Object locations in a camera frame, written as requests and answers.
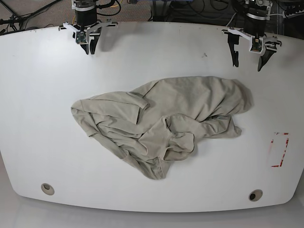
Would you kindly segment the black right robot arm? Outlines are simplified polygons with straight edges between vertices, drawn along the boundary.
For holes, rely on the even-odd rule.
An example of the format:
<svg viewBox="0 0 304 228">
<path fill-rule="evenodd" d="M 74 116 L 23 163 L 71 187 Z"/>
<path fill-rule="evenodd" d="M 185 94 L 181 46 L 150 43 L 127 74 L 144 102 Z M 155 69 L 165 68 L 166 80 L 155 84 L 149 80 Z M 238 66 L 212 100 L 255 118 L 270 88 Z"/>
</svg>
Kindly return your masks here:
<svg viewBox="0 0 304 228">
<path fill-rule="evenodd" d="M 72 31 L 76 44 L 80 45 L 87 55 L 93 55 L 103 28 L 116 27 L 118 25 L 117 22 L 113 22 L 111 19 L 104 22 L 99 20 L 97 18 L 99 15 L 97 10 L 109 8 L 115 2 L 115 0 L 112 0 L 107 4 L 97 5 L 96 0 L 73 0 L 71 4 L 72 9 L 75 11 L 76 22 L 72 24 L 65 22 L 58 30 L 68 29 Z"/>
</svg>

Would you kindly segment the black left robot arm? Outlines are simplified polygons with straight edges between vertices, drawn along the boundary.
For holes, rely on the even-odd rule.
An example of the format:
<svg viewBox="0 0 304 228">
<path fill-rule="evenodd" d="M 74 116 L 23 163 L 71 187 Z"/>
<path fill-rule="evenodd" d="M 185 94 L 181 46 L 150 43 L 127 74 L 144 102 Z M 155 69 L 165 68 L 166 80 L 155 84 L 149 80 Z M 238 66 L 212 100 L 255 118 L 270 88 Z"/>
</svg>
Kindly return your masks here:
<svg viewBox="0 0 304 228">
<path fill-rule="evenodd" d="M 237 0 L 232 0 L 231 5 L 236 14 L 244 18 L 243 28 L 236 29 L 227 25 L 227 29 L 222 30 L 228 37 L 232 64 L 239 67 L 239 53 L 235 46 L 239 44 L 240 38 L 244 38 L 249 42 L 249 52 L 260 55 L 257 65 L 259 72 L 277 52 L 277 46 L 282 45 L 276 36 L 265 34 L 266 22 L 270 20 L 273 3 L 270 0 L 246 0 L 241 4 Z"/>
</svg>

